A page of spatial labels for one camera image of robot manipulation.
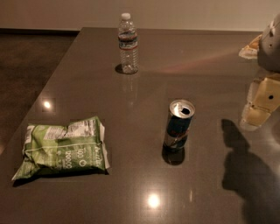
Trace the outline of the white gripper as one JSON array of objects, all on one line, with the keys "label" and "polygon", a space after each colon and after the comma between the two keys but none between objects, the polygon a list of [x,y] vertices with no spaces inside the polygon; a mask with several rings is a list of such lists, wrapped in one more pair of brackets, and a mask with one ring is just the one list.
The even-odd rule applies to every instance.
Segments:
[{"label": "white gripper", "polygon": [[[280,73],[280,14],[240,51],[247,60],[258,60],[260,67]],[[247,131],[260,128],[280,107],[280,77],[268,76],[254,79],[250,84],[247,103],[241,114],[240,126]]]}]

